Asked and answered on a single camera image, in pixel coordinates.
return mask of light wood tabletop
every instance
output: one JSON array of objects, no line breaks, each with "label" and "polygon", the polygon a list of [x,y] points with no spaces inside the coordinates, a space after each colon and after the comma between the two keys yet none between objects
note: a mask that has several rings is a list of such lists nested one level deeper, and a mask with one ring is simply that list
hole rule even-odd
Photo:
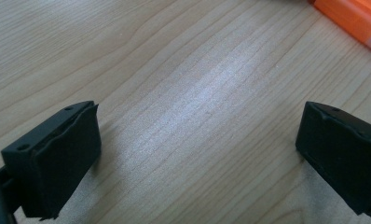
[{"label": "light wood tabletop", "polygon": [[371,123],[371,51],[307,0],[0,1],[0,151],[87,100],[102,156],[46,223],[371,223],[295,150],[306,101]]}]

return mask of wood grain surface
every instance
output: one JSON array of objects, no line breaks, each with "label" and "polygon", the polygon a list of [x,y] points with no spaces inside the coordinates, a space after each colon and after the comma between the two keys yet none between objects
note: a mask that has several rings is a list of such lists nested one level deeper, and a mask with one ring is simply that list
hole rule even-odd
[{"label": "wood grain surface", "polygon": [[371,123],[371,51],[306,0],[0,1],[0,150],[86,100],[103,154],[46,223],[371,223],[295,151],[306,101]]}]

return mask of orange tube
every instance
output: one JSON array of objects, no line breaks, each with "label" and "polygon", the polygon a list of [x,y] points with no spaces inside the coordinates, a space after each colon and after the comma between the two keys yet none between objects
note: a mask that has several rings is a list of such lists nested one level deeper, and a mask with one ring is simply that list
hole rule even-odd
[{"label": "orange tube", "polygon": [[315,0],[314,6],[371,48],[371,0]]}]

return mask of wooden table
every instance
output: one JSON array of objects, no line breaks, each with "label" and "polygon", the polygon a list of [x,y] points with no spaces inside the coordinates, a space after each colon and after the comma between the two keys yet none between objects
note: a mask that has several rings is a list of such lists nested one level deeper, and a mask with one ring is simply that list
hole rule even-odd
[{"label": "wooden table", "polygon": [[86,100],[103,154],[46,223],[371,223],[295,151],[306,101],[371,123],[371,51],[306,0],[0,1],[0,150]]}]

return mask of black object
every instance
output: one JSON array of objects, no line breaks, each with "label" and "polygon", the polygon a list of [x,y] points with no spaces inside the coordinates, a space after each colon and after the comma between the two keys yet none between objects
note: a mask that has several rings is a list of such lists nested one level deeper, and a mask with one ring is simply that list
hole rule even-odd
[{"label": "black object", "polygon": [[371,124],[306,102],[295,145],[357,215],[371,216]]},{"label": "black object", "polygon": [[92,101],[70,105],[2,150],[2,223],[14,222],[20,206],[27,217],[58,216],[101,153],[97,108]]}]

